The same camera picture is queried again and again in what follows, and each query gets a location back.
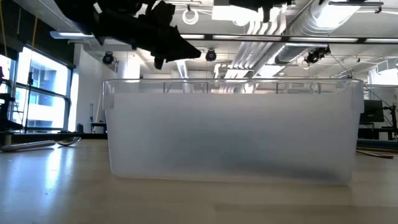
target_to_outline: clear plastic container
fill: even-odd
[[[108,80],[114,175],[344,184],[363,112],[359,80]]]

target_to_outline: ventilation duct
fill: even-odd
[[[188,78],[188,70],[187,65],[185,64],[185,60],[178,60],[176,61],[176,63],[180,78]]]
[[[272,35],[281,34],[286,29],[286,6],[271,9],[271,20],[268,23],[251,21],[247,34]],[[271,46],[266,42],[243,42],[236,54],[231,67],[237,70],[251,71],[253,66],[261,59],[267,49]],[[226,77],[237,75],[235,70],[228,70]],[[246,74],[239,72],[239,77],[246,77]]]
[[[329,0],[314,0],[303,14],[285,31],[285,35],[330,35],[343,25],[360,6],[332,6]],[[254,67],[263,78],[274,76],[308,49],[308,46],[272,44],[266,55]]]

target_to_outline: computer monitor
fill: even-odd
[[[381,100],[365,100],[365,110],[360,123],[384,122],[383,103]]]

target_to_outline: exposed ductwork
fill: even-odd
[[[332,6],[330,0],[314,0],[303,14],[284,32],[285,35],[330,35],[343,25],[360,7]],[[254,74],[270,78],[308,50],[308,46],[272,44],[254,67]]]
[[[187,65],[185,64],[185,60],[178,60],[176,61],[176,63],[180,78],[188,78],[188,70]]]
[[[272,35],[281,34],[286,29],[286,6],[282,8],[274,7],[270,10],[270,21],[263,23],[260,21],[251,21],[247,34],[249,35]],[[264,55],[271,46],[265,42],[243,42],[227,71],[226,77],[244,78],[253,66]]]

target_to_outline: wooden table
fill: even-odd
[[[346,187],[129,180],[106,143],[0,154],[0,223],[398,223],[398,160],[357,156]]]

